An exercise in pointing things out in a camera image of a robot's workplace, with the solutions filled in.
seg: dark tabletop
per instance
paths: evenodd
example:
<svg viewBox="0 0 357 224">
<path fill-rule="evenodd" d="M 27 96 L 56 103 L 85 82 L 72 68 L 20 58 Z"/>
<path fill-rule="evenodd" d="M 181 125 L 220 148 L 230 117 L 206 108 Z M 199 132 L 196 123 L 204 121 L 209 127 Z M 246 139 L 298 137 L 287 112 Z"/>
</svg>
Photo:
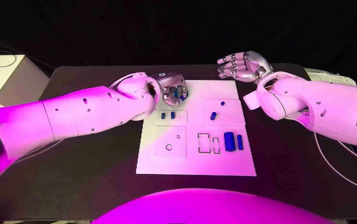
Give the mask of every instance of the dark tabletop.
<svg viewBox="0 0 357 224">
<path fill-rule="evenodd" d="M 298 65 L 276 71 L 308 79 Z M 61 67 L 40 99 L 111 83 L 131 72 L 177 72 L 186 79 L 217 80 L 216 65 Z M 49 151 L 13 165 L 0 176 L 0 219 L 95 219 L 140 196 L 177 188 L 216 188 L 287 202 L 327 218 L 357 218 L 357 186 L 321 157 L 314 134 L 292 120 L 249 110 L 242 97 L 256 86 L 236 82 L 256 177 L 135 174 L 143 121 L 68 138 Z M 318 136 L 334 167 L 357 182 L 357 159 Z"/>
</svg>

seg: blue cylinder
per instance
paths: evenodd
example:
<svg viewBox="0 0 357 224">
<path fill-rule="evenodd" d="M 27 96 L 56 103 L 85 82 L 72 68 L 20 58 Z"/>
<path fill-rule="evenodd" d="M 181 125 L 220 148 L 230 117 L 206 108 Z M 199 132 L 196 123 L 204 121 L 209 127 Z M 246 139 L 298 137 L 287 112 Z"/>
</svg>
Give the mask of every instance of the blue cylinder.
<svg viewBox="0 0 357 224">
<path fill-rule="evenodd" d="M 243 141 L 242 141 L 242 135 L 236 136 L 236 140 L 238 140 L 238 149 L 243 150 Z"/>
<path fill-rule="evenodd" d="M 212 120 L 212 121 L 216 119 L 216 115 L 217 115 L 217 113 L 213 112 L 212 115 L 210 115 L 210 120 Z"/>
<path fill-rule="evenodd" d="M 228 152 L 236 151 L 235 136 L 232 132 L 225 132 L 225 145 Z"/>
</svg>

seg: white cable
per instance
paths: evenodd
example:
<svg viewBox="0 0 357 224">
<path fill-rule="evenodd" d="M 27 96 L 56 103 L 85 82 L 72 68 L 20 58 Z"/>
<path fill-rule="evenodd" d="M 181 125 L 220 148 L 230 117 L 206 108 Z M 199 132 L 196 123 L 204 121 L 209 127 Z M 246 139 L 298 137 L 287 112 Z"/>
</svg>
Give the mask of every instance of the white cable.
<svg viewBox="0 0 357 224">
<path fill-rule="evenodd" d="M 318 145 L 318 150 L 320 150 L 320 153 L 321 153 L 321 155 L 323 155 L 323 158 L 325 159 L 325 162 L 328 163 L 330 167 L 331 167 L 333 170 L 337 172 L 337 174 L 338 174 L 338 175 L 340 175 L 351 184 L 354 184 L 354 185 L 357 186 L 357 183 L 353 182 L 351 180 L 348 180 L 348 179 L 340 174 L 340 172 L 335 170 L 334 166 L 330 164 L 330 162 L 328 162 L 328 160 L 327 160 L 327 158 L 325 158 L 325 155 L 324 155 L 324 153 L 323 153 L 323 151 L 321 151 L 321 148 L 320 148 L 318 138 L 317 138 L 315 132 L 314 132 L 314 136 L 315 136 L 315 141 L 317 141 L 317 145 Z"/>
<path fill-rule="evenodd" d="M 49 148 L 46 148 L 43 151 L 40 151 L 40 152 L 32 154 L 35 151 L 37 151 L 37 150 L 39 150 L 40 148 L 43 148 L 45 146 L 42 146 L 40 148 L 37 148 L 33 152 L 30 152 L 30 153 L 26 154 L 26 155 L 32 154 L 29 157 L 26 157 L 26 158 L 23 158 L 23 159 L 19 159 L 13 164 L 16 164 L 16 163 L 25 161 L 25 160 L 29 159 L 30 157 L 33 157 L 33 156 L 39 155 L 40 153 L 43 153 L 48 149 L 53 148 L 63 140 L 65 140 L 65 138 L 63 138 L 62 140 L 59 140 L 59 141 L 58 141 Z"/>
<path fill-rule="evenodd" d="M 121 77 L 121 78 L 112 83 L 112 85 L 109 86 L 109 88 L 114 88 L 115 85 L 120 83 L 120 81 L 122 81 L 125 78 L 134 76 L 135 74 L 137 74 L 137 73 L 131 73 L 130 75 Z"/>
<path fill-rule="evenodd" d="M 347 146 L 338 141 L 338 143 L 344 146 L 344 148 L 347 149 L 347 151 L 357 157 L 357 154 L 347 148 Z"/>
</svg>

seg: metal robotic hand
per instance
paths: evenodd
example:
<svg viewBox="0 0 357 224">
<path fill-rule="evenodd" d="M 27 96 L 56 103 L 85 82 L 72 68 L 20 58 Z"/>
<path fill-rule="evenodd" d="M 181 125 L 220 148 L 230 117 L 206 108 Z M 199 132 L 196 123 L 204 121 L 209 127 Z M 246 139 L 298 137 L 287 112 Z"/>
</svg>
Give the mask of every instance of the metal robotic hand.
<svg viewBox="0 0 357 224">
<path fill-rule="evenodd" d="M 75 91 L 53 99 L 0 108 L 0 173 L 33 149 L 65 138 L 102 132 L 143 120 L 163 101 L 187 97 L 183 75 L 134 73 L 111 87 Z"/>
<path fill-rule="evenodd" d="M 255 82 L 274 73 L 274 69 L 266 59 L 253 51 L 235 53 L 217 60 L 219 77 L 233 77 L 242 82 Z"/>
<path fill-rule="evenodd" d="M 308 130 L 357 145 L 356 86 L 312 82 L 287 72 L 274 72 L 253 51 L 223 57 L 217 64 L 223 64 L 217 68 L 220 78 L 233 77 L 258 85 L 243 97 L 249 109 L 262 107 L 272 119 L 295 120 Z"/>
</svg>

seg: robotic arm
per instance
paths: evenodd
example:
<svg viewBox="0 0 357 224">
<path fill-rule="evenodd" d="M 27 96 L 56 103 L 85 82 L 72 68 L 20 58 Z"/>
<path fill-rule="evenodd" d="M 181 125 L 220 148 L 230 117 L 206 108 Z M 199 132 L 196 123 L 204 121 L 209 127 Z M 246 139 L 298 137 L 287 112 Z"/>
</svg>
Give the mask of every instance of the robotic arm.
<svg viewBox="0 0 357 224">
<path fill-rule="evenodd" d="M 37 147 L 63 138 L 102 132 L 128 120 L 143 120 L 156 109 L 160 95 L 168 105 L 184 100 L 187 87 L 180 74 L 148 77 L 145 73 L 134 73 L 111 87 L 94 87 L 0 108 L 0 173 Z"/>
<path fill-rule="evenodd" d="M 312 82 L 274 72 L 266 59 L 253 51 L 217 60 L 220 78 L 255 82 L 256 90 L 243 97 L 249 109 L 262 107 L 266 115 L 298 121 L 308 130 L 357 145 L 357 87 Z"/>
</svg>

